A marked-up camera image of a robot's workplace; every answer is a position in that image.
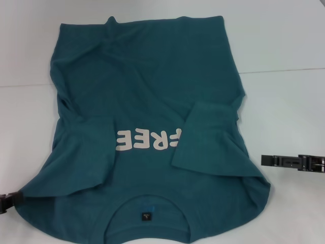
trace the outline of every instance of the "white lettering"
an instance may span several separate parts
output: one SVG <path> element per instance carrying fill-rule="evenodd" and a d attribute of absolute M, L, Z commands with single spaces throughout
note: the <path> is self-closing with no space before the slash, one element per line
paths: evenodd
<path fill-rule="evenodd" d="M 124 137 L 117 138 L 116 141 L 118 143 L 125 143 L 125 145 L 116 146 L 116 150 L 125 151 L 132 149 L 131 131 L 118 131 L 117 134 Z"/>
<path fill-rule="evenodd" d="M 176 134 L 175 135 L 170 135 L 169 138 L 171 138 L 172 140 L 179 140 L 180 136 L 182 134 L 182 130 L 181 129 L 176 129 Z M 169 143 L 170 146 L 177 146 L 178 141 L 172 141 L 171 143 Z"/>
<path fill-rule="evenodd" d="M 161 137 L 158 136 L 157 133 L 151 132 L 151 136 L 156 139 L 153 142 L 153 147 L 157 150 L 164 150 L 168 147 L 168 138 L 167 138 L 167 133 L 166 131 L 161 132 Z"/>
<path fill-rule="evenodd" d="M 134 143 L 134 148 L 149 148 L 150 147 L 150 139 L 149 139 L 149 130 L 143 130 L 136 128 L 136 132 L 141 133 L 142 135 L 136 135 L 134 138 L 136 140 L 143 141 L 142 143 L 136 142 Z"/>

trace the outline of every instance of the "white surface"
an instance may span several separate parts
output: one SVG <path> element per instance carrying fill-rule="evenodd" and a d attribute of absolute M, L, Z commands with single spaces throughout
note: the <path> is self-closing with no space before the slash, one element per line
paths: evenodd
<path fill-rule="evenodd" d="M 325 68 L 319 0 L 0 0 L 0 86 L 47 84 L 61 23 L 222 15 L 240 73 Z"/>
<path fill-rule="evenodd" d="M 0 193 L 21 188 L 50 154 L 58 115 L 48 65 L 59 24 L 105 23 L 111 15 L 119 22 L 223 15 L 240 72 L 325 67 L 325 8 L 319 0 L 0 0 L 0 86 L 11 86 L 0 87 Z M 325 70 L 241 78 L 247 97 L 239 126 L 257 165 L 261 154 L 325 155 Z M 265 211 L 240 228 L 197 243 L 324 243 L 325 175 L 260 169 L 273 186 Z M 67 242 L 33 228 L 11 208 L 0 216 L 0 243 Z"/>

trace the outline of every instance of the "white table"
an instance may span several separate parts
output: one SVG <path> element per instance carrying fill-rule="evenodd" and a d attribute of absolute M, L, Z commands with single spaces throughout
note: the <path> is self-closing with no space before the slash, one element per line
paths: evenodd
<path fill-rule="evenodd" d="M 247 93 L 239 126 L 254 163 L 260 165 L 262 154 L 324 156 L 325 8 L 319 0 L 0 0 L 0 193 L 20 189 L 50 154 L 58 115 L 49 59 L 60 23 L 216 15 L 225 18 Z M 324 243 L 325 174 L 259 168 L 272 183 L 265 211 L 198 243 Z M 11 208 L 0 216 L 0 243 L 64 241 L 33 228 Z"/>

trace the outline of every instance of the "t-shirt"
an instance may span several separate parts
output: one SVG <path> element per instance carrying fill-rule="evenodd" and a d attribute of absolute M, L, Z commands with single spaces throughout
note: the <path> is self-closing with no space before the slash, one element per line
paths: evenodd
<path fill-rule="evenodd" d="M 245 94 L 221 16 L 62 24 L 50 74 L 53 151 L 17 207 L 36 228 L 189 243 L 264 209 L 270 184 L 238 131 Z"/>

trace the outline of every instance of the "neckline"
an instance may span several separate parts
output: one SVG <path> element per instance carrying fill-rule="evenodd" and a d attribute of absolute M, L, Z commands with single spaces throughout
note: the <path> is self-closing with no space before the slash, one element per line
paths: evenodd
<path fill-rule="evenodd" d="M 197 218 L 196 208 L 193 206 L 193 201 L 191 199 L 186 199 L 180 193 L 175 192 L 172 189 L 162 188 L 160 186 L 140 186 L 132 189 L 123 189 L 120 194 L 114 196 L 114 201 L 110 201 L 100 212 L 97 217 L 95 224 L 93 226 L 92 232 L 90 233 L 89 244 L 106 244 L 105 243 L 105 232 L 108 228 L 111 219 L 114 214 L 119 210 L 119 208 L 126 202 L 130 201 L 133 198 L 143 196 L 143 195 L 152 195 L 165 198 L 177 206 L 180 211 L 184 214 L 187 223 L 189 225 L 189 239 L 171 239 L 181 242 L 193 242 L 204 237 L 202 230 L 200 230 L 199 219 Z M 152 233 L 149 233 L 148 236 L 139 236 L 131 235 L 133 239 L 139 238 L 164 238 L 161 233 L 157 234 L 156 237 Z"/>

